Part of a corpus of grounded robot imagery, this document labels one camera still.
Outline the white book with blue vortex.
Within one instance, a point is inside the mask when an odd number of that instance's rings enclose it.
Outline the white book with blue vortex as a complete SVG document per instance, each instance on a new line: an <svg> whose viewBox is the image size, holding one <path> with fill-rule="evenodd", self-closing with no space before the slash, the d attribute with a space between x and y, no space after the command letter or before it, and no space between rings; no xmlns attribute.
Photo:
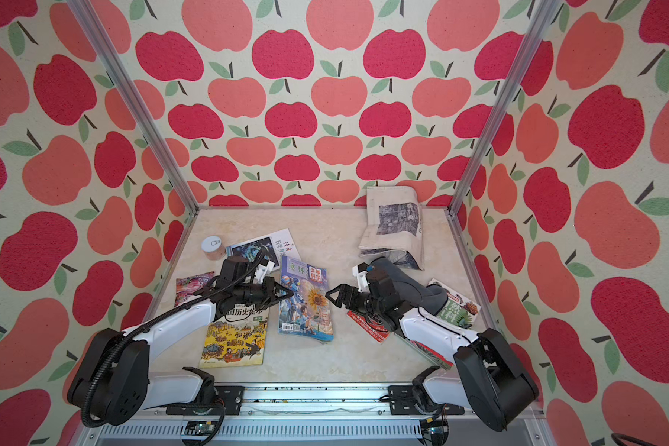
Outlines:
<svg viewBox="0 0 669 446"><path fill-rule="evenodd" d="M236 243L236 245L229 245L226 247L226 253L228 256L241 256L249 262L254 262L256 256L262 253L266 261L271 261L274 264L273 269L275 271L281 268L284 256L293 259L300 258L292 234L288 229L278 230L278 232Z"/></svg>

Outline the grey green microfibre cloth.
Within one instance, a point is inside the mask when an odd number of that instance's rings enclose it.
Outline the grey green microfibre cloth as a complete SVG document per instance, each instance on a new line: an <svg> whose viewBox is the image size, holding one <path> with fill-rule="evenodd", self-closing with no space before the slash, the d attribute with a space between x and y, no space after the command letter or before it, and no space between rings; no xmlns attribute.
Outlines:
<svg viewBox="0 0 669 446"><path fill-rule="evenodd" d="M371 266L374 271L379 269L386 273L400 298L413 307L423 308L429 314L436 316L449 301L447 292L441 285L424 286L386 258L377 258Z"/></svg>

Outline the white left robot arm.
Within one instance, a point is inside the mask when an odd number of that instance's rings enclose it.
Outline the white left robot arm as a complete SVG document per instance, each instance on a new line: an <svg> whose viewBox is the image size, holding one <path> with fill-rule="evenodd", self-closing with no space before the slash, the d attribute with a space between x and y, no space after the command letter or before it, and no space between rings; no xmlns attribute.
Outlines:
<svg viewBox="0 0 669 446"><path fill-rule="evenodd" d="M97 332L67 392L68 402L80 410L82 424L91 429L119 426L141 410L158 407L218 407L212 375L194 367L175 373L155 373L150 367L182 338L227 316L239 304L260 311L293 297L270 271L263 255L253 261L230 256L220 273L186 302L146 323Z"/></svg>

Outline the blue robot sunflower magazine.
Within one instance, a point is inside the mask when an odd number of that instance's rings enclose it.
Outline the blue robot sunflower magazine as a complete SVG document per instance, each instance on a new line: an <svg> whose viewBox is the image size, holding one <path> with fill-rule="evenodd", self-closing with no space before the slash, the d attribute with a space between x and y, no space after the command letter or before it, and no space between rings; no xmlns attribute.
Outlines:
<svg viewBox="0 0 669 446"><path fill-rule="evenodd" d="M289 256L282 257L281 283L293 297L279 307L278 332L283 335L306 336L323 343L334 340L334 325L326 269L307 264Z"/></svg>

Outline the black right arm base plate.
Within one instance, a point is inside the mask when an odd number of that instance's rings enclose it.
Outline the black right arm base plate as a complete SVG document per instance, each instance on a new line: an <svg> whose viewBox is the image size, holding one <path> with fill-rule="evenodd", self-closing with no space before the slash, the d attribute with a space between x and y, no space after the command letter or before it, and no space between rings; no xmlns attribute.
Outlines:
<svg viewBox="0 0 669 446"><path fill-rule="evenodd" d="M420 386L389 386L379 401L390 407L393 416L462 416L466 409L453 404L434 403Z"/></svg>

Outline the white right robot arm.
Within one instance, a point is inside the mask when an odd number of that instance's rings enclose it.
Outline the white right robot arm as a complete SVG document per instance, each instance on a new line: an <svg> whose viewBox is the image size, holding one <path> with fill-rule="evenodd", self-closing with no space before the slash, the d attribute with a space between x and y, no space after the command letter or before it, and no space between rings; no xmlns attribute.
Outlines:
<svg viewBox="0 0 669 446"><path fill-rule="evenodd" d="M538 399L537 384L502 334L494 329L476 333L439 318L450 302L442 288L381 268L368 269L364 278L366 290L340 284L327 292L327 299L380 321L388 332L453 364L449 370L432 366L413 380L409 399L418 412L437 416L458 406L501 432Z"/></svg>

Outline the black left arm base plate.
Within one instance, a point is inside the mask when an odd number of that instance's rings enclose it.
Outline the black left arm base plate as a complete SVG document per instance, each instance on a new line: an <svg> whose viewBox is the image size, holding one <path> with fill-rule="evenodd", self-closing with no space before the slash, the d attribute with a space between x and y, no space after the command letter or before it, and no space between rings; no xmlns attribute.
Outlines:
<svg viewBox="0 0 669 446"><path fill-rule="evenodd" d="M243 386L212 385L201 392L200 402L203 414L210 416L239 416L243 404Z"/></svg>

